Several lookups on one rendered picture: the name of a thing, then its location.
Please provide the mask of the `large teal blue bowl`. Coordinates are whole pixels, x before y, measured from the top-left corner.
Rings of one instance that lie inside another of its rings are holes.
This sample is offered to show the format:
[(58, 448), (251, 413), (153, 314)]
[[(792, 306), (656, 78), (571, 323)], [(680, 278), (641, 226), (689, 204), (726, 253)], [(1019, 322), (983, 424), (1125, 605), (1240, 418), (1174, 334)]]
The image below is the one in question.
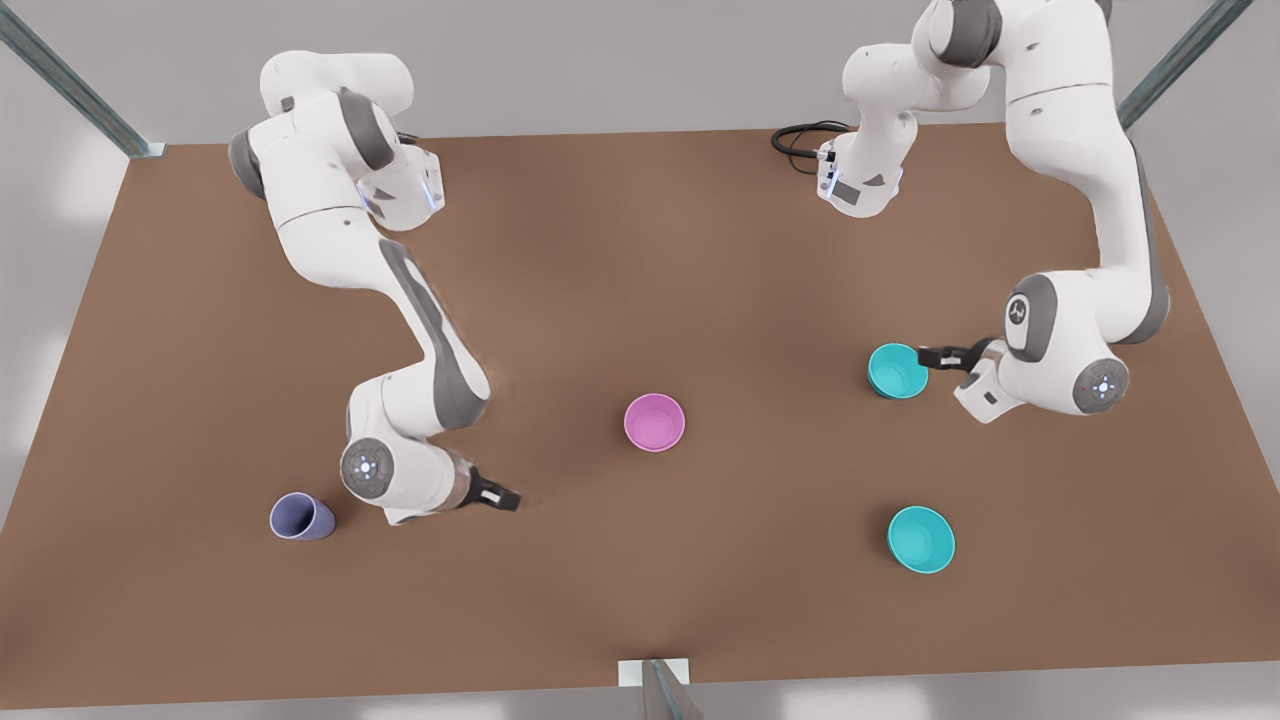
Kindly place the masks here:
[(945, 570), (956, 552), (956, 537), (947, 519), (924, 506), (900, 509), (890, 520), (886, 542), (893, 559), (918, 574)]

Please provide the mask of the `purple cup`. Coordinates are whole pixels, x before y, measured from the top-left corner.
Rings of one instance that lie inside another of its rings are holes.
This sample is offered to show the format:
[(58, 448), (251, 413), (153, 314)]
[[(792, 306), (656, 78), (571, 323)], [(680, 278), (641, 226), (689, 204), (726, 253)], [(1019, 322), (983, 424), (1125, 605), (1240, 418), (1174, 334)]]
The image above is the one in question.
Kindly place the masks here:
[(320, 541), (337, 527), (333, 511), (303, 492), (282, 496), (269, 512), (271, 533), (285, 541)]

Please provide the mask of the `silver frame post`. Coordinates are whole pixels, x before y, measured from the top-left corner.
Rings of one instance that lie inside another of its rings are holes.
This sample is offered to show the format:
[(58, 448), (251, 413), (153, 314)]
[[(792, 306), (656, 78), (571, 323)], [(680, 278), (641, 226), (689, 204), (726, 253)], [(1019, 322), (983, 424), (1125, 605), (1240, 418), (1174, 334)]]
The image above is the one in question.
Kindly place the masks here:
[(165, 143), (150, 142), (54, 51), (5, 0), (0, 0), (0, 42), (67, 100), (92, 127), (131, 159), (159, 159)]
[(617, 662), (617, 685), (643, 694), (644, 720), (705, 720), (690, 693), (689, 659), (631, 659)]
[(1117, 106), (1129, 131), (1201, 56), (1253, 5), (1254, 0), (1213, 0)]

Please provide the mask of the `pink bowl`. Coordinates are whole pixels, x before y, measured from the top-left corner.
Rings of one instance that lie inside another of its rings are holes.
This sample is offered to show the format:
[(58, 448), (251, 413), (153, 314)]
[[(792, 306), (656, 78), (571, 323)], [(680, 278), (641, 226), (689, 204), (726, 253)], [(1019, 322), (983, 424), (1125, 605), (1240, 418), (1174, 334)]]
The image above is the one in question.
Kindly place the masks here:
[(623, 432), (628, 441), (646, 452), (663, 452), (675, 447), (686, 429), (686, 416), (680, 404), (663, 393), (636, 397), (625, 410)]

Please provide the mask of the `small teal blue bowl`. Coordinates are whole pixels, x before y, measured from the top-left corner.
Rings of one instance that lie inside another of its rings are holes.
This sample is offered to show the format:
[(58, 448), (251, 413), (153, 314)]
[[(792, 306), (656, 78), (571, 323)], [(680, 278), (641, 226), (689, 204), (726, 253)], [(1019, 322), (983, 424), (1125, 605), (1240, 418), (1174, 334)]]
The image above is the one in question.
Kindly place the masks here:
[(914, 398), (927, 387), (929, 369), (919, 363), (916, 348), (886, 343), (870, 354), (867, 379), (883, 398)]

